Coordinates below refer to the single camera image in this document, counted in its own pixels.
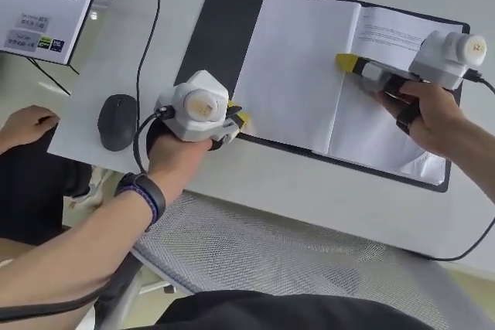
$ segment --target forearm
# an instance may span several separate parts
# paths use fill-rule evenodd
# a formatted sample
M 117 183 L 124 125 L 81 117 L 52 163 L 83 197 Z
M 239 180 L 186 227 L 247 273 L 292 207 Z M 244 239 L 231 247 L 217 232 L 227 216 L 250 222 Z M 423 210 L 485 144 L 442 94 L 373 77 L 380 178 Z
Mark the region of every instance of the forearm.
M 447 157 L 495 203 L 495 137 L 470 121 L 449 133 Z
M 151 218 L 151 210 L 140 195 L 121 194 L 84 223 L 0 269 L 0 306 L 69 301 L 98 289 L 118 268 Z M 52 328 L 68 328 L 80 314 L 74 316 L 53 316 Z M 29 322 L 32 328 L 46 323 L 46 319 L 36 321 Z

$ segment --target black cable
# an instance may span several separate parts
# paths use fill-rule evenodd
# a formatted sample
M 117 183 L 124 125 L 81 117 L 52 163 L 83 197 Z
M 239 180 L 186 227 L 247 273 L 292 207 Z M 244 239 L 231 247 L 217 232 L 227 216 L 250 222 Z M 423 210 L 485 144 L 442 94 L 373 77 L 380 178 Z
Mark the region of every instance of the black cable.
M 492 93 L 495 94 L 495 88 L 493 87 L 492 84 L 488 83 L 483 78 L 480 79 L 480 83 L 483 84 L 484 86 L 488 87 L 488 89 L 490 89 L 492 91 Z
M 144 120 L 143 123 L 139 125 L 138 130 L 134 134 L 134 139 L 132 140 L 132 151 L 134 152 L 134 159 L 136 160 L 136 163 L 138 164 L 139 167 L 139 171 L 141 173 L 146 173 L 146 170 L 142 166 L 141 154 L 139 153 L 139 136 L 141 135 L 142 131 L 146 128 L 146 125 L 148 125 L 151 120 L 156 119 L 158 116 L 159 114 L 156 112 L 148 116 L 146 120 Z
M 435 262 L 455 262 L 457 260 L 461 260 L 461 259 L 467 257 L 469 254 L 471 254 L 473 252 L 473 250 L 475 250 L 481 244 L 481 242 L 485 239 L 486 235 L 488 235 L 488 233 L 491 231 L 491 229 L 493 228 L 494 225 L 495 225 L 495 218 L 493 218 L 491 223 L 488 225 L 488 228 L 486 228 L 485 232 L 483 232 L 481 237 L 468 250 L 466 250 L 464 253 L 462 253 L 461 255 L 459 255 L 457 257 L 454 257 L 454 258 L 435 258 L 435 257 L 430 257 L 429 255 L 416 253 L 413 251 L 411 253 L 413 253 L 414 255 L 416 255 L 418 257 L 425 258 L 428 260 L 433 260 Z
M 492 93 L 495 94 L 495 87 L 493 87 L 492 84 L 490 84 L 486 80 L 484 80 L 481 77 L 481 73 L 479 73 L 476 70 L 469 69 L 467 71 L 466 75 L 464 75 L 464 79 L 473 81 L 474 83 L 481 83 L 481 84 L 487 86 L 488 89 L 490 89 L 492 91 Z M 481 242 L 485 239 L 486 235 L 488 235 L 488 233 L 492 230 L 493 226 L 495 226 L 495 218 L 493 218 L 493 220 L 490 222 L 490 224 L 486 228 L 485 232 L 483 232 L 481 237 L 468 250 L 466 250 L 464 253 L 462 253 L 461 255 L 459 255 L 457 257 L 435 258 L 435 257 L 430 257 L 429 255 L 416 253 L 413 251 L 411 253 L 413 253 L 414 255 L 421 257 L 421 258 L 425 258 L 428 260 L 434 260 L 435 262 L 455 262 L 455 261 L 461 260 L 461 259 L 467 257 L 469 254 L 471 254 L 473 252 L 473 250 L 475 250 L 481 244 Z
M 71 69 L 73 72 L 75 72 L 77 75 L 80 75 L 80 74 L 79 74 L 79 71 L 77 71 L 76 69 L 74 69 L 70 63 L 69 63 L 69 65 L 68 65 L 68 66 L 70 67 L 70 69 Z
M 139 66 L 138 66 L 138 75 L 136 77 L 136 102 L 137 102 L 136 106 L 138 109 L 138 115 L 136 118 L 136 127 L 137 128 L 139 128 L 140 122 L 141 122 L 141 102 L 140 102 L 141 92 L 139 90 L 139 84 L 141 83 L 141 69 L 142 69 L 142 65 L 145 62 L 146 56 L 148 55 L 148 49 L 152 43 L 153 35 L 155 34 L 156 23 L 158 22 L 158 18 L 160 16 L 161 5 L 162 5 L 162 0 L 156 0 L 155 19 L 153 20 L 153 25 L 152 25 L 152 29 L 149 33 L 148 42 L 146 43 L 145 51 L 142 54 L 141 61 L 139 61 Z
M 52 80 L 55 83 L 55 85 L 57 85 L 67 96 L 70 96 L 70 91 L 65 89 L 62 86 L 62 84 L 60 84 L 58 81 L 56 81 L 55 78 L 53 78 L 49 73 L 47 73 L 35 60 L 33 60 L 32 58 L 28 58 L 27 60 L 30 63 L 32 63 L 36 69 L 38 69 L 39 71 L 44 73 L 46 75 L 46 77 L 48 77 L 50 80 Z

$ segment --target purple wristband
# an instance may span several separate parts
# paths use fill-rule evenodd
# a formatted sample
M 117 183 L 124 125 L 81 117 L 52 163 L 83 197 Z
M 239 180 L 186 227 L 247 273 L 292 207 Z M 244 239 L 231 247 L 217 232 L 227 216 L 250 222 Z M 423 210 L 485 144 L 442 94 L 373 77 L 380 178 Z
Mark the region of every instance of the purple wristband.
M 155 224 L 156 221 L 158 220 L 158 208 L 155 205 L 155 203 L 153 202 L 153 200 L 151 200 L 149 198 L 149 196 L 146 194 L 146 192 L 144 192 L 139 187 L 136 187 L 135 185 L 127 185 L 125 187 L 122 187 L 119 193 L 124 192 L 124 191 L 137 192 L 146 201 L 146 203 L 149 205 L 149 208 L 152 210 L 152 213 L 153 213 L 153 218 L 152 218 L 152 222 L 150 223 L 150 226 L 152 224 Z

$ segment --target white desk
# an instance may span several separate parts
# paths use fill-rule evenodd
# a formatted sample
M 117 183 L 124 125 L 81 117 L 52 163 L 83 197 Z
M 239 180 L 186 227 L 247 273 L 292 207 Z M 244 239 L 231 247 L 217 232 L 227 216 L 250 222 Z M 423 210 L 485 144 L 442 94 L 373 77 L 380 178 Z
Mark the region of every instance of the white desk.
M 364 1 L 468 22 L 495 46 L 493 0 Z M 143 117 L 152 112 L 162 89 L 172 85 L 202 4 L 162 0 L 142 71 Z M 114 154 L 101 147 L 97 116 L 108 96 L 135 94 L 138 61 L 154 14 L 155 0 L 112 0 L 50 151 L 121 172 L 137 170 L 130 149 Z M 492 53 L 483 72 L 495 81 Z M 487 89 L 467 84 L 462 107 L 495 132 L 495 97 Z M 462 253 L 495 216 L 495 206 L 455 167 L 449 191 L 439 194 L 241 140 L 208 154 L 189 189 L 440 257 Z M 495 271 L 494 248 L 491 233 L 463 263 Z

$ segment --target notebook page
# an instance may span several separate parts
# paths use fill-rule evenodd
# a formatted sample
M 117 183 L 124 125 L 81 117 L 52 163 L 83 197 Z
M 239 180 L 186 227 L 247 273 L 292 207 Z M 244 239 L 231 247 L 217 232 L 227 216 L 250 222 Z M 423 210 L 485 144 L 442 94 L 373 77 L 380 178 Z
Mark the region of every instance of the notebook page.
M 233 100 L 250 115 L 245 133 L 328 150 L 343 73 L 361 6 L 332 0 L 264 0 Z
M 388 9 L 362 9 L 352 53 L 407 70 L 422 41 L 434 30 L 462 31 Z M 347 75 L 327 155 L 405 175 L 433 185 L 445 178 L 446 161 L 416 145 L 395 119 L 359 90 Z

